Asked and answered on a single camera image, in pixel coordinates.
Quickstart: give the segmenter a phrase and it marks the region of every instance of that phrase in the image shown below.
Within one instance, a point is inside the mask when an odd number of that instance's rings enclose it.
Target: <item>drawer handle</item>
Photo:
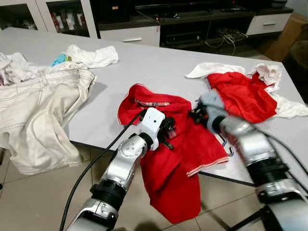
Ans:
[[[263,23],[263,26],[274,26],[276,23]]]
[[[129,39],[123,39],[122,42],[135,42],[135,41],[141,41],[142,38],[129,38]]]

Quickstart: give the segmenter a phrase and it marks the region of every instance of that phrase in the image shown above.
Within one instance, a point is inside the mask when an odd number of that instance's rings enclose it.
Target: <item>robotic arm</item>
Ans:
[[[221,108],[222,100],[212,90],[200,97],[191,116],[196,123],[203,123],[213,133],[221,133],[235,146],[256,185],[260,202],[265,204],[259,214],[266,230],[307,230],[308,201],[296,181],[288,177],[288,167],[273,145],[251,124],[228,116]],[[159,130],[170,130],[173,126],[171,118],[165,119],[163,113],[149,108],[141,122],[141,133],[119,145],[100,182],[92,186],[92,197],[67,231],[111,231],[140,159],[148,149],[155,150],[158,142],[172,149]]]
[[[308,200],[297,182],[287,176],[288,166],[263,133],[240,118],[228,116],[221,107],[220,96],[212,90],[200,97],[194,119],[213,133],[221,133],[238,151],[259,201],[265,204],[259,212],[265,229],[307,230]]]
[[[149,108],[141,122],[141,133],[120,143],[116,156],[100,182],[91,188],[92,197],[74,218],[67,231],[111,231],[133,180],[136,167],[147,150],[158,147],[157,134],[165,115]]]

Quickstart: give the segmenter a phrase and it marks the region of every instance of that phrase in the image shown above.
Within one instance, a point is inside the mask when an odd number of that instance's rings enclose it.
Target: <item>beige jeans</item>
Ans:
[[[45,74],[0,87],[0,148],[23,174],[79,164],[63,127],[89,97],[96,76],[88,70]]]

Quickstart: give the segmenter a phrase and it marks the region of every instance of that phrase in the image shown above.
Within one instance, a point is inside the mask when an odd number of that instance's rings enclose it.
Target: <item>cardboard box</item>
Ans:
[[[263,40],[257,51],[270,59],[282,62],[296,41],[308,40],[308,21],[301,14],[293,12],[277,40]]]

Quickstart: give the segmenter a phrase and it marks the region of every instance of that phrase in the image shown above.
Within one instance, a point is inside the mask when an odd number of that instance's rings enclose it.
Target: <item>gray table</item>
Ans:
[[[40,65],[50,65],[54,58],[70,44],[76,44],[88,51],[113,45],[119,54],[119,63],[92,70],[98,75],[93,93],[66,128],[70,140],[88,145],[104,148],[122,130],[123,127],[117,121],[117,109],[129,87],[134,83],[143,83],[153,92],[179,95],[194,104],[200,94],[208,91],[208,83],[201,79],[186,79],[184,75],[201,62],[241,65],[247,71],[260,62],[277,64],[283,71],[278,93],[289,100],[303,102],[285,68],[278,62],[125,44],[16,28],[8,28],[0,32],[0,52],[4,54],[21,52],[28,61]],[[258,127],[284,141],[293,149],[303,164],[308,166],[307,117],[271,118],[258,124]],[[133,132],[138,132],[138,127],[131,127],[123,139]],[[307,177],[292,157],[280,146],[278,146],[278,151],[292,172],[308,187]],[[237,154],[229,158],[227,164],[212,167],[204,170],[203,173],[252,185],[248,172]]]

